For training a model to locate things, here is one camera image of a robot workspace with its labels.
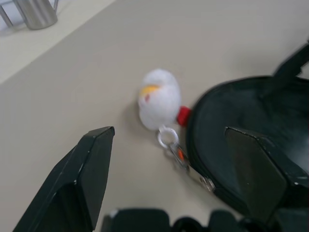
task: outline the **black pouch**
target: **black pouch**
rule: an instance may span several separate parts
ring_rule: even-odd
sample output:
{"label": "black pouch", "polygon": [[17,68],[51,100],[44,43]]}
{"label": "black pouch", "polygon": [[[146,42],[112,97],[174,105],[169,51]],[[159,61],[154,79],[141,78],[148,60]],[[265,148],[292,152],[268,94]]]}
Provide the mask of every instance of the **black pouch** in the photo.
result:
{"label": "black pouch", "polygon": [[248,213],[248,207],[236,178],[225,128],[267,136],[283,156],[308,173],[309,80],[297,77],[308,61],[309,44],[305,44],[273,76],[217,85],[191,112],[186,131],[191,166],[213,183],[215,195],[243,214]]}

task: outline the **white plush keychain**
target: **white plush keychain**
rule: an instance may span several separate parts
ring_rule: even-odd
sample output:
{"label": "white plush keychain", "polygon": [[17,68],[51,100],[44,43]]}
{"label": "white plush keychain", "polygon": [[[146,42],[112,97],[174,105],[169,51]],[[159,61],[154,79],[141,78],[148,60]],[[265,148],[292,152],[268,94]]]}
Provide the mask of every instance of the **white plush keychain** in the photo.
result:
{"label": "white plush keychain", "polygon": [[179,143],[176,131],[167,127],[176,121],[181,108],[180,88],[170,72],[156,69],[145,76],[139,94],[139,107],[141,122],[150,130],[159,130],[158,141],[165,149],[169,145],[162,142],[163,133],[171,133],[174,144]]}

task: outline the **table surface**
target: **table surface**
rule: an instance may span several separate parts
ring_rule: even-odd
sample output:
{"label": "table surface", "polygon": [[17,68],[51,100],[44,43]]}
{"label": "table surface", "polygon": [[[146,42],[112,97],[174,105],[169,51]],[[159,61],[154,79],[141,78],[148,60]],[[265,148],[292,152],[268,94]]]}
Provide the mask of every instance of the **table surface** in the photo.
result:
{"label": "table surface", "polygon": [[140,124],[141,80],[171,71],[192,107],[218,83],[273,73],[308,38],[308,12],[308,0],[117,0],[30,59],[0,85],[1,231],[14,228],[82,135],[104,126],[115,126],[115,137],[96,231],[115,208],[162,208],[171,222],[191,216],[204,225],[212,210],[230,210],[175,169]]}

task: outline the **plush chicken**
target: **plush chicken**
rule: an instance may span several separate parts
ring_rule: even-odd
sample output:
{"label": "plush chicken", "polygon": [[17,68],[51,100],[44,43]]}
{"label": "plush chicken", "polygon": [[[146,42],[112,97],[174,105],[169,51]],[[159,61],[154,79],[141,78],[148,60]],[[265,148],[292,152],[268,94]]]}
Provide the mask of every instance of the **plush chicken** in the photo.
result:
{"label": "plush chicken", "polygon": [[150,130],[173,123],[181,107],[180,88],[168,71],[157,69],[148,73],[139,94],[140,119]]}

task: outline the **metal cup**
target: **metal cup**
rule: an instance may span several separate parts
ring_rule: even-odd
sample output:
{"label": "metal cup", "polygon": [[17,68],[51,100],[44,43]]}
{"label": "metal cup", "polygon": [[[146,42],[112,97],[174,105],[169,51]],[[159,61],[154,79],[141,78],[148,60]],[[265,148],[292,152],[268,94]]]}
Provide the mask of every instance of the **metal cup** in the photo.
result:
{"label": "metal cup", "polygon": [[[13,2],[31,30],[47,28],[58,21],[56,15],[58,0],[55,0],[54,7],[49,0],[13,0]],[[0,5],[0,15],[8,27],[13,27],[2,5]]]}

